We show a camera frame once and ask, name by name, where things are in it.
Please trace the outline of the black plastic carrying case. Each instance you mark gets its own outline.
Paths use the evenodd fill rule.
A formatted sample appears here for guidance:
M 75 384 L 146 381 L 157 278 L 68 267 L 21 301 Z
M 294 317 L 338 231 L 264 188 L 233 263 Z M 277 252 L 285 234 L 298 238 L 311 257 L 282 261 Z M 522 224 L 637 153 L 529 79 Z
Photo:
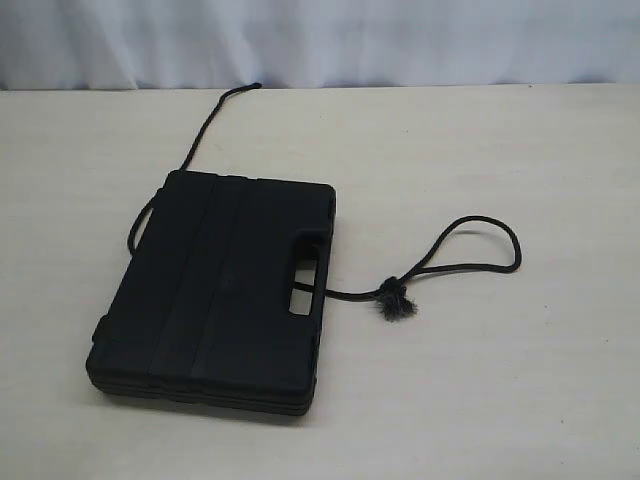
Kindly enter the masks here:
M 86 361 L 123 396 L 301 416 L 322 332 L 336 193 L 174 171 Z

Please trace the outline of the white backdrop curtain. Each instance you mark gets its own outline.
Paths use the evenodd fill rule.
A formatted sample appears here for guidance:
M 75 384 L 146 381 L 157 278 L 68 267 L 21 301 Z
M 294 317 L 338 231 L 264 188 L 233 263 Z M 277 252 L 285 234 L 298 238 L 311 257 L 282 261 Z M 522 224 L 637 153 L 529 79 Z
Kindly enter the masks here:
M 5 90 L 635 83 L 635 1 L 5 1 Z

